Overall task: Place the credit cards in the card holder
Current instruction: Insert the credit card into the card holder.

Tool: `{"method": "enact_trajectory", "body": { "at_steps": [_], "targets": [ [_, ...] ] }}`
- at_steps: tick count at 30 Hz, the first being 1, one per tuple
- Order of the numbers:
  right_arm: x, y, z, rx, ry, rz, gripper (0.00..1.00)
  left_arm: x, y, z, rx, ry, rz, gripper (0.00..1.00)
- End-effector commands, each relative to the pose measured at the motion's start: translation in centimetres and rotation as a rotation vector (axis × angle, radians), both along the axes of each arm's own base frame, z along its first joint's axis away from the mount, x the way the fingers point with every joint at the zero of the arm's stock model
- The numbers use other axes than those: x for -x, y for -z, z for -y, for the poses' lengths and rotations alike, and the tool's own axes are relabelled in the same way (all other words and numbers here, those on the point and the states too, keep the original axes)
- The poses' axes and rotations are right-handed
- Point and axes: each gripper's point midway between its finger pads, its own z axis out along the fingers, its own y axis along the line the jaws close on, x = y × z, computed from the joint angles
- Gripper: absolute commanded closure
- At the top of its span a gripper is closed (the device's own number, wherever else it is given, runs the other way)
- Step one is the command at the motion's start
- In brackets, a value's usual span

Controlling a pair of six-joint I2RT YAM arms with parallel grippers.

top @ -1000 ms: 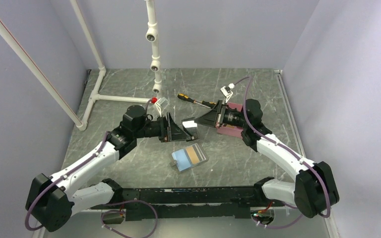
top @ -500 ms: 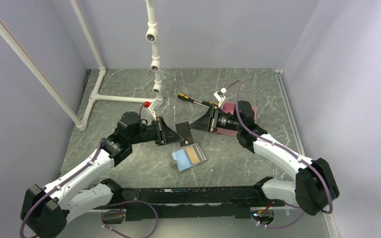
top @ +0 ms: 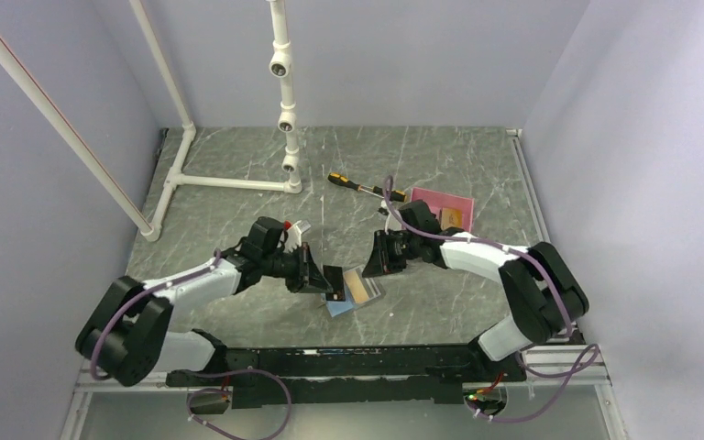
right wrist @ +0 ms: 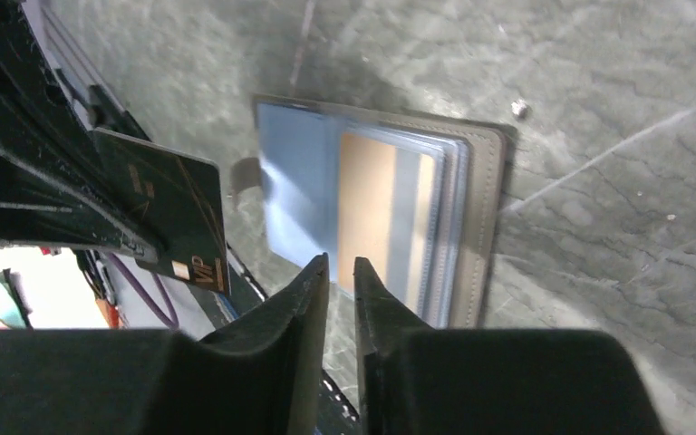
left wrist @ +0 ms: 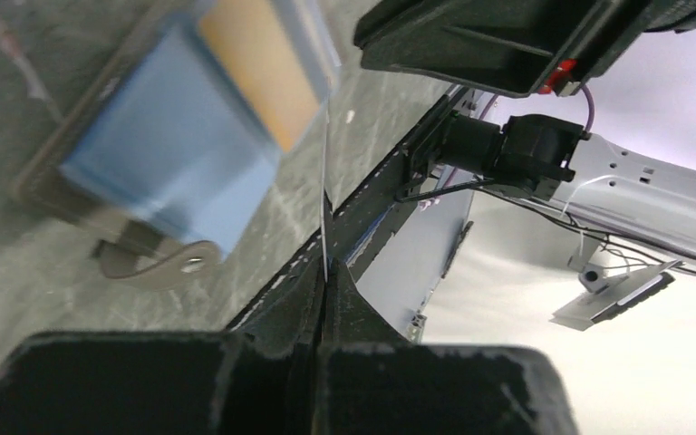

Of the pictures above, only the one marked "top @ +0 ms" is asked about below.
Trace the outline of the orange credit card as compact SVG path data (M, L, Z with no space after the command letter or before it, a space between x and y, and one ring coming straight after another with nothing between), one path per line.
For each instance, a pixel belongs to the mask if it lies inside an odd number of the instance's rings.
M344 282L355 305L369 303L382 295L381 288L373 279L362 277L360 268L345 271Z

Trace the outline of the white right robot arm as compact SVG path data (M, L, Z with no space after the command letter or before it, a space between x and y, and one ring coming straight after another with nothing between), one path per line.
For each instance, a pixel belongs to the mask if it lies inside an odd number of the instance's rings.
M513 247L482 239L457 227L444 229L423 200L400 207L399 230L378 230L362 275L374 278L406 269L421 259L446 270L461 270L497 282L508 316L482 331L468 367L479 380L500 373L504 359L540 345L589 311L589 300L557 249L548 242Z

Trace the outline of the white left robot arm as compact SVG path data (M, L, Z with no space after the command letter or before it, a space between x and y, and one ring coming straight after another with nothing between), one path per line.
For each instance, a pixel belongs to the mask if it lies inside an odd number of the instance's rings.
M336 287L303 241L309 224L261 216L232 247L191 269L153 280L111 282L74 347L93 380L130 387L153 372L190 371L213 385L226 373L226 346L203 330L172 332L171 323L203 305L240 294L265 278L291 293L333 295Z

